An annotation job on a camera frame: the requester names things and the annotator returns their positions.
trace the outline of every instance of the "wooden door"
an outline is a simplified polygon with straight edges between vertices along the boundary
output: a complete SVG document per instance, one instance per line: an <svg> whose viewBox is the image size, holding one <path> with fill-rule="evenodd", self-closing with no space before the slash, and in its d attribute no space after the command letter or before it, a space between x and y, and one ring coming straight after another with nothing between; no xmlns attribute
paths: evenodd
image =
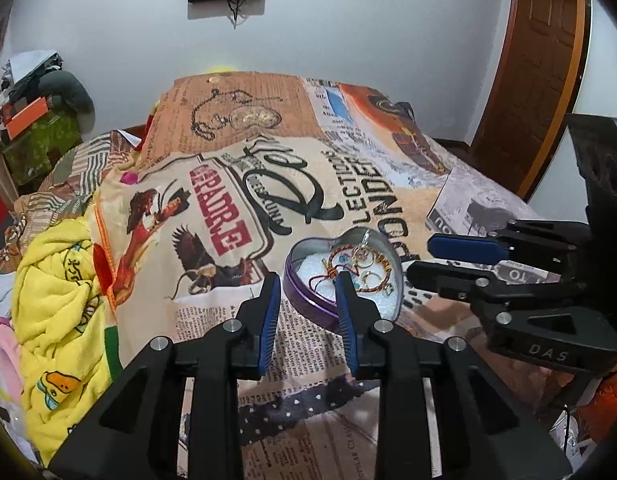
<svg viewBox="0 0 617 480"><path fill-rule="evenodd" d="M512 0L493 90L471 154L478 170L528 198L563 133L581 79L586 0Z"/></svg>

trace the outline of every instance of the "yellow towel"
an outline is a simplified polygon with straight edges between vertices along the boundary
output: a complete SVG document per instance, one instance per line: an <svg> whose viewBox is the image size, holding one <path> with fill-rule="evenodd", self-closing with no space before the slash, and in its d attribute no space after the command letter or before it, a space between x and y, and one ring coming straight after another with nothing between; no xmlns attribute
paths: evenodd
<svg viewBox="0 0 617 480"><path fill-rule="evenodd" d="M44 465L111 383L101 293L84 218L35 237L17 269L12 313L22 345L21 403Z"/></svg>

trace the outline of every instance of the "heart-shaped tin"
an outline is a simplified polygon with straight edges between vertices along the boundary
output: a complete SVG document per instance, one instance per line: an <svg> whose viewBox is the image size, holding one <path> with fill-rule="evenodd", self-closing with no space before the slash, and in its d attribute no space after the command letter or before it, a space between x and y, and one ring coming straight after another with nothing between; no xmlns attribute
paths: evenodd
<svg viewBox="0 0 617 480"><path fill-rule="evenodd" d="M403 301L403 272L400 258L391 242L380 232L367 227L354 227L338 238L304 238L291 248L284 268L284 293L290 304L303 316L331 332L338 332L337 306L335 301L327 300L310 289L298 276L304 259L316 253L330 253L333 249L346 245L364 243L387 257L395 273L395 291L391 294L395 302L393 312L386 317L397 319Z"/></svg>

